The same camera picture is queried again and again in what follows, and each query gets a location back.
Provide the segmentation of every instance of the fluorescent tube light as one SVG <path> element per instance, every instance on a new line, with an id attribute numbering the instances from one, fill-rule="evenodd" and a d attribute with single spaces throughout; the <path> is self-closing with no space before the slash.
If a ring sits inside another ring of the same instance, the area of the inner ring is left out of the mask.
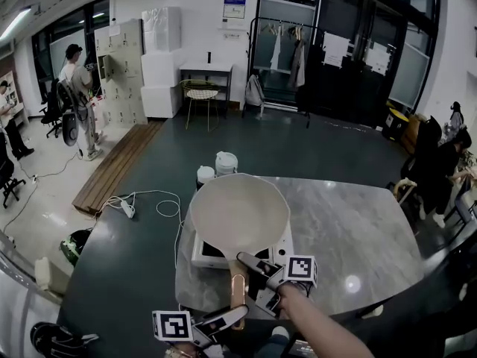
<path id="1" fill-rule="evenodd" d="M 8 25 L 7 29 L 5 29 L 5 32 L 0 36 L 0 41 L 4 40 L 5 38 L 8 37 L 10 32 L 22 21 L 22 19 L 27 15 L 28 12 L 31 11 L 31 8 L 22 10 L 18 15 L 16 15 L 15 19 Z"/>

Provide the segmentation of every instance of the yellow trash can lid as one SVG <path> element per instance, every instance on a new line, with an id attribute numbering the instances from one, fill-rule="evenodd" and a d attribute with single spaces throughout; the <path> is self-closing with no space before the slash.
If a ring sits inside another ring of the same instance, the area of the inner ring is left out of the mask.
<path id="1" fill-rule="evenodd" d="M 402 119 L 405 122 L 409 122 L 409 119 L 395 109 L 389 109 L 397 118 Z"/>

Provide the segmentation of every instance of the pan handle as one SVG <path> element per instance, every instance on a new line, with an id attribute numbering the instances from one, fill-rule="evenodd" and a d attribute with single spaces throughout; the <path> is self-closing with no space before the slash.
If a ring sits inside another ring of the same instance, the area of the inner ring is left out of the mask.
<path id="1" fill-rule="evenodd" d="M 238 260 L 229 261 L 232 286 L 230 287 L 230 308 L 233 309 L 245 304 L 245 286 L 247 285 L 247 268 Z M 245 327 L 245 318 L 237 321 L 233 330 L 242 330 Z"/>

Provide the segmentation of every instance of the white portable stove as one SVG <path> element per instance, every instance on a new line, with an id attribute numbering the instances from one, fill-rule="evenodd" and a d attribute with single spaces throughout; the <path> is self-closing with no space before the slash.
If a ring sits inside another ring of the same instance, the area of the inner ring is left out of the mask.
<path id="1" fill-rule="evenodd" d="M 255 256 L 269 263 L 283 266 L 287 254 L 294 254 L 290 222 L 288 222 L 285 232 L 277 244 L 260 251 Z M 224 255 L 218 249 L 200 239 L 197 232 L 195 233 L 194 250 L 192 251 L 192 264 L 199 268 L 229 268 Z"/>

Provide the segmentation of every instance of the gray marble tabletop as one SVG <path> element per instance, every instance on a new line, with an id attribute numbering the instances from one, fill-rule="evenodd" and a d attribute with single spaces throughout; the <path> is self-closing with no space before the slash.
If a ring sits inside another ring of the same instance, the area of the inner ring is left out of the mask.
<path id="1" fill-rule="evenodd" d="M 294 253 L 314 255 L 318 287 L 310 298 L 327 314 L 386 300 L 423 278 L 411 227 L 391 192 L 326 180 L 264 178 L 291 210 Z M 180 237 L 176 299 L 212 312 L 230 304 L 230 273 L 191 264 L 195 231 L 187 214 Z M 250 307 L 250 318 L 268 318 Z"/>

